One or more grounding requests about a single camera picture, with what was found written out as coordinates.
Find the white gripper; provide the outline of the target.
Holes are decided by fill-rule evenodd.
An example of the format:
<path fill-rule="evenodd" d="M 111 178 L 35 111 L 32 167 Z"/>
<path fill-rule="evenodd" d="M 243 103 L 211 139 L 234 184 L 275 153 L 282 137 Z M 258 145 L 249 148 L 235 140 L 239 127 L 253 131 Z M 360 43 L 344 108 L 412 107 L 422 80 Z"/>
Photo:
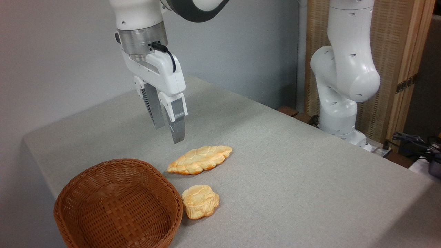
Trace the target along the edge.
<path fill-rule="evenodd" d="M 172 55 L 176 66 L 174 71 L 169 54 L 156 51 L 146 55 L 145 61 L 137 61 L 123 50 L 121 53 L 128 69 L 135 75 L 137 94 L 143 100 L 154 127 L 159 129 L 165 125 L 162 104 L 167 112 L 173 142 L 183 141 L 188 110 L 183 94 L 186 84 L 177 57 Z"/>

